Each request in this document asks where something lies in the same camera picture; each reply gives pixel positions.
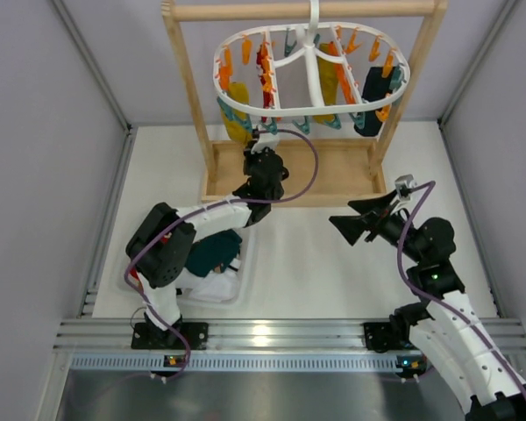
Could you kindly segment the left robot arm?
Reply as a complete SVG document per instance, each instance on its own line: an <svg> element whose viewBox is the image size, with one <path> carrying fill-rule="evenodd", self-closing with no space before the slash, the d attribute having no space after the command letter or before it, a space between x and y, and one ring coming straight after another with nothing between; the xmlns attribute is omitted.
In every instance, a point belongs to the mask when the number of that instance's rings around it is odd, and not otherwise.
<svg viewBox="0 0 526 421"><path fill-rule="evenodd" d="M225 198L191 208L155 204L125 247L124 281L146 305L143 326L156 346L184 339L177 280L199 246L220 247L220 238L256 225L284 195L289 172L271 148L245 152L246 181Z"/></svg>

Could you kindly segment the teal sock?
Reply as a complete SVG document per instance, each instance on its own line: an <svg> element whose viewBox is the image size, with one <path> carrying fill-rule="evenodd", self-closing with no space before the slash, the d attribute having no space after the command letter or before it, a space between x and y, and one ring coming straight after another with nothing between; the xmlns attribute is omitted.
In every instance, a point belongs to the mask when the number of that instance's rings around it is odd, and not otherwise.
<svg viewBox="0 0 526 421"><path fill-rule="evenodd" d="M237 257L241 245L242 238L235 231L217 232L192 246L185 268L199 277L207 276L215 268L225 270Z"/></svg>

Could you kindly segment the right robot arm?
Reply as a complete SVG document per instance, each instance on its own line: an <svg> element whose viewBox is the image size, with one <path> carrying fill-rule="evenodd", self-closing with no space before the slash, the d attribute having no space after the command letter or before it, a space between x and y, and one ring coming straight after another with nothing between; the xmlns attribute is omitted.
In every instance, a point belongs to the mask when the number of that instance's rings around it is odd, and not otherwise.
<svg viewBox="0 0 526 421"><path fill-rule="evenodd" d="M422 352L457 399L467 420L526 420L526 380L511 366L473 308L451 263L451 222L415 226L417 209L400 209L397 191L348 203L353 216L331 216L350 244L384 239L396 249L403 282L418 302L389 317L392 339Z"/></svg>

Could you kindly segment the white round clip hanger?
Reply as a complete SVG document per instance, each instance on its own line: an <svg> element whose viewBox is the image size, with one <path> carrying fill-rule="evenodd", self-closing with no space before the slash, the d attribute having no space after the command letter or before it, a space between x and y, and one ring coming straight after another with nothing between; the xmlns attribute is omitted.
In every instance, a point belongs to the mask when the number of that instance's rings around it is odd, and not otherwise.
<svg viewBox="0 0 526 421"><path fill-rule="evenodd" d="M409 85L411 70L409 64L396 43L384 32L366 25L348 22L320 22L319 2L311 1L310 18L306 24L296 25L264 25L253 27L244 32L237 32L227 38L217 47L214 54L215 75L213 76L217 102L228 119L233 119L236 113L243 112L246 116L265 118L309 117L325 114L350 114L380 110L382 117L389 114L391 105L403 96ZM356 52L359 44L357 36L366 33L373 37L373 45L369 54L369 62L374 64L382 56L380 48L387 47L387 55L382 65L382 76L387 77L394 68L390 83L393 90L384 99L367 102L362 98L363 88L355 80L353 69L348 61L350 54ZM231 47L240 42L242 46L242 62L247 64L252 53L252 38L261 37L261 43L269 43L268 51L270 68L274 83L274 105L265 109L231 97L231 77L234 63ZM329 54L319 50L320 43L329 43ZM317 58L336 64L338 86L344 97L342 104L325 105L319 81ZM308 85L310 105L304 107L286 107L281 104L277 71L287 67L299 59L305 62L306 81Z"/></svg>

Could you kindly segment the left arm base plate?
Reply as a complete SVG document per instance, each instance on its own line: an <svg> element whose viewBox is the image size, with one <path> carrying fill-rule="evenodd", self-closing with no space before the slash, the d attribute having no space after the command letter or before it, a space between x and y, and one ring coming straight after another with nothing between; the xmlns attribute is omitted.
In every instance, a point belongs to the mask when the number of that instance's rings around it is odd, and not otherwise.
<svg viewBox="0 0 526 421"><path fill-rule="evenodd" d="M192 351L205 350L209 338L207 323L187 322L181 326L180 334ZM185 351L183 341L171 332L159 334L146 322L136 323L131 337L131 349L135 350L179 350Z"/></svg>

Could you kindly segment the red sock with white pattern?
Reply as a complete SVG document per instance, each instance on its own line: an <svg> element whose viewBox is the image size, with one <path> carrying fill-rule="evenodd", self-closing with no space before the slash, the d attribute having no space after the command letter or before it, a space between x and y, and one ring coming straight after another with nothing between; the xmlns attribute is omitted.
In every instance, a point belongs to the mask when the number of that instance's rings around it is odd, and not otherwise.
<svg viewBox="0 0 526 421"><path fill-rule="evenodd" d="M259 72L259 81L263 92L263 106L265 109L274 105L274 83L273 74L270 68L270 58L268 51L269 43L263 41L256 54L256 65Z"/></svg>

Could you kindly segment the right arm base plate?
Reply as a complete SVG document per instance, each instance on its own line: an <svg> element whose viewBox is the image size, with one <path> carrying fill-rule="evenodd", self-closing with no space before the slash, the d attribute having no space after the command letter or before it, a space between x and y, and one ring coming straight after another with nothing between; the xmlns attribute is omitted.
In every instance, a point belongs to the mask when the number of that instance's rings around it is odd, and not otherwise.
<svg viewBox="0 0 526 421"><path fill-rule="evenodd" d="M413 345L400 328L389 322L367 322L363 324L366 349L376 353L410 350Z"/></svg>

